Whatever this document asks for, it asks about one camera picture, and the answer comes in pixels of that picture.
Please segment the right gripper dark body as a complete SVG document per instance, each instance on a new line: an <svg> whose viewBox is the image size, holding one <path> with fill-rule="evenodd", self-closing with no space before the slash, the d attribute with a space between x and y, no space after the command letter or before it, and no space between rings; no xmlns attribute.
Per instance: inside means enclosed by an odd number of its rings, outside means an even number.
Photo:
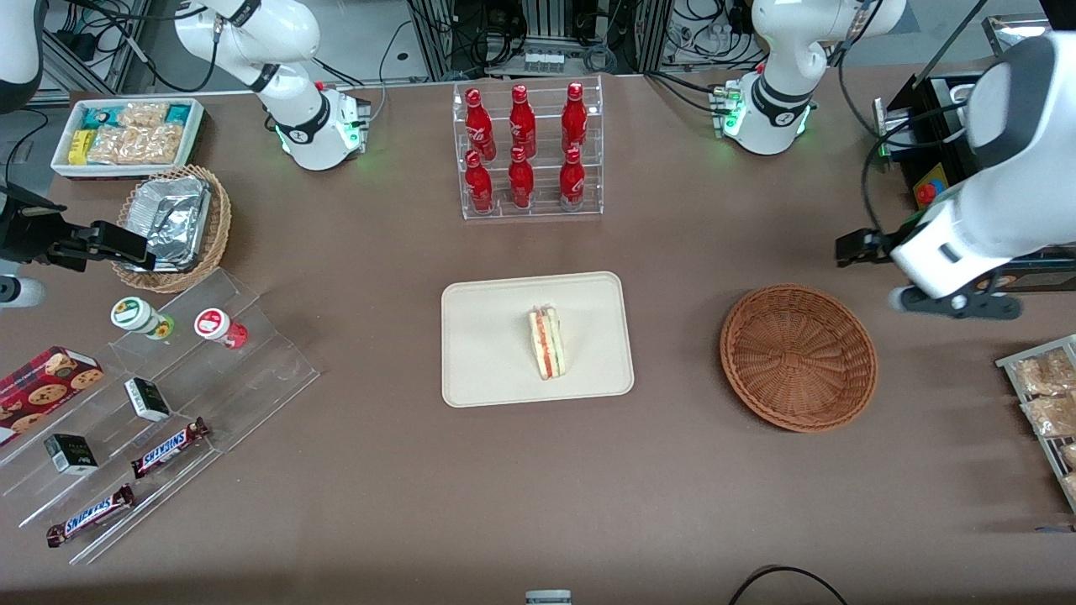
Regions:
<svg viewBox="0 0 1076 605"><path fill-rule="evenodd" d="M1 214L1 257L12 263L30 263L68 237L62 212L65 205L49 202L28 189L3 189Z"/></svg>

